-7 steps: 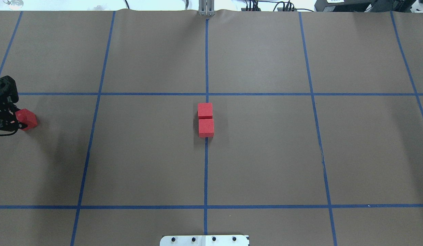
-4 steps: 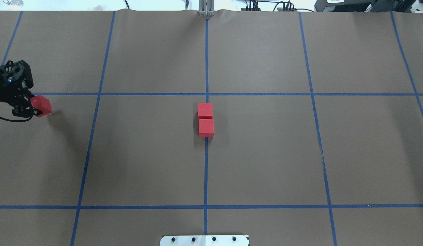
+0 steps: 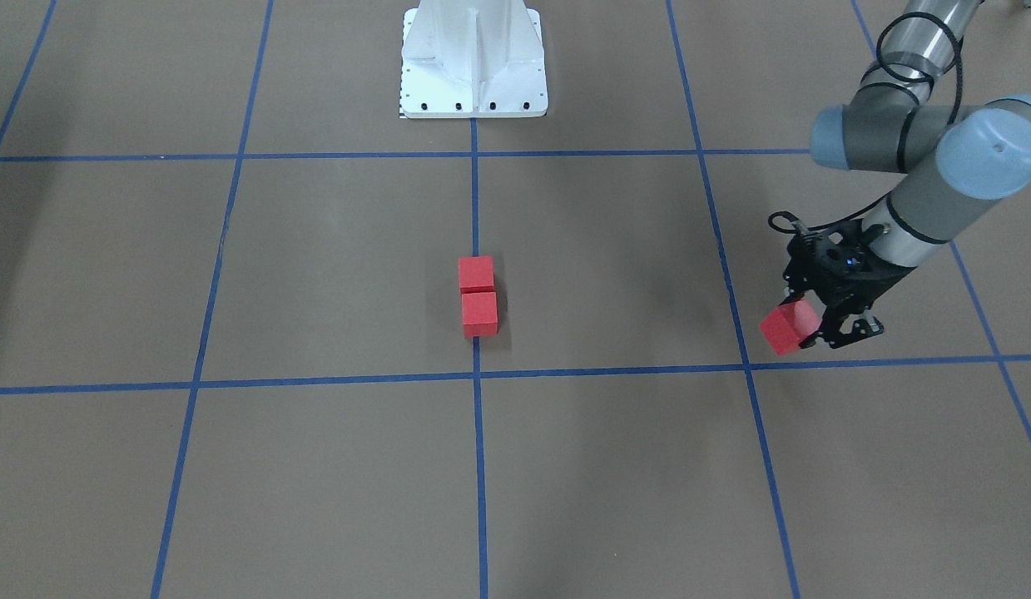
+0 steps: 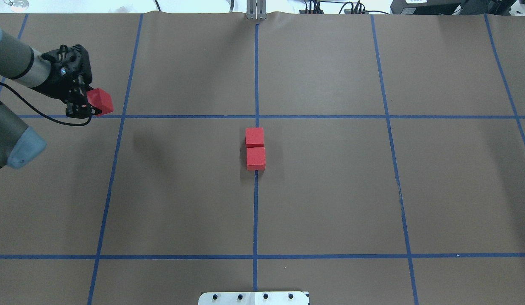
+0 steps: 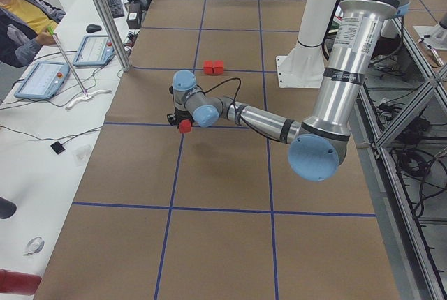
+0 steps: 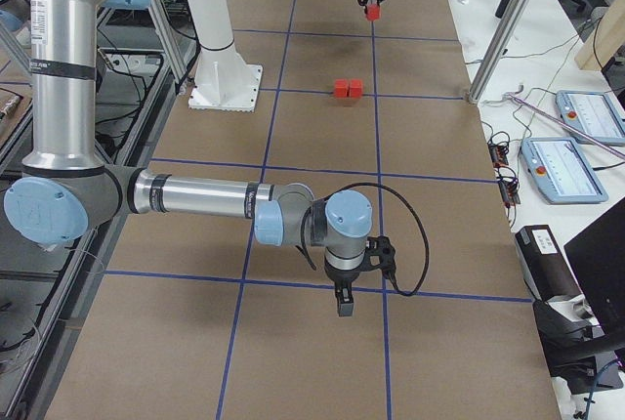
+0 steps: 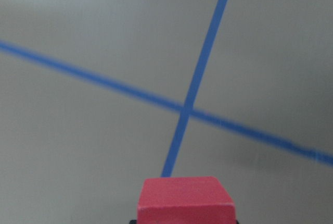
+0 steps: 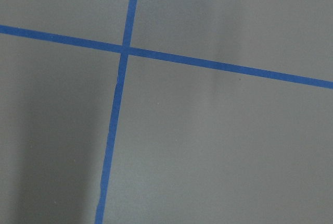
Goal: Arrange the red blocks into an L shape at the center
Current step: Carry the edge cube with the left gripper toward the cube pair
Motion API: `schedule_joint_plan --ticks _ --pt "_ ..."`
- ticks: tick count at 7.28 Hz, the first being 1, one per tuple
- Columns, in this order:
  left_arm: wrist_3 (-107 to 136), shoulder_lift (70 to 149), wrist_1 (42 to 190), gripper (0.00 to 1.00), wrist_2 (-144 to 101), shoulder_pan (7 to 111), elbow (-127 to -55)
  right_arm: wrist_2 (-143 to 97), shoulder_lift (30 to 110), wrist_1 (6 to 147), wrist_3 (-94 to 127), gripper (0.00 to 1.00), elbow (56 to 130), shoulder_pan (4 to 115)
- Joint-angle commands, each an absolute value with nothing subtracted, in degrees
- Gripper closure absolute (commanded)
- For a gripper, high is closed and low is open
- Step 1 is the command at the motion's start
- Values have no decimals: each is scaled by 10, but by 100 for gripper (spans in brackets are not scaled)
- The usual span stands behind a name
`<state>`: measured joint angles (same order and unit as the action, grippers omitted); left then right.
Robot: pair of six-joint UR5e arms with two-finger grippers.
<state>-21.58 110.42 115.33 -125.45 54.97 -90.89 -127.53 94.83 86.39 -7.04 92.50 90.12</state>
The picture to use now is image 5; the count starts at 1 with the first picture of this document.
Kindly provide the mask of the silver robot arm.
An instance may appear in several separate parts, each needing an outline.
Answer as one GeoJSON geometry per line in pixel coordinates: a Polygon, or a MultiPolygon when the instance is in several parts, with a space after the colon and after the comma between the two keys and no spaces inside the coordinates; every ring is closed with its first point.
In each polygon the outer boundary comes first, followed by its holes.
{"type": "Polygon", "coordinates": [[[225,118],[271,140],[289,145],[293,171],[309,181],[335,174],[346,156],[349,115],[365,78],[383,23],[403,16],[409,0],[340,0],[343,11],[312,115],[298,123],[230,97],[208,97],[188,70],[173,76],[170,93],[175,111],[170,125],[180,132],[192,124],[209,127],[225,118]]]}

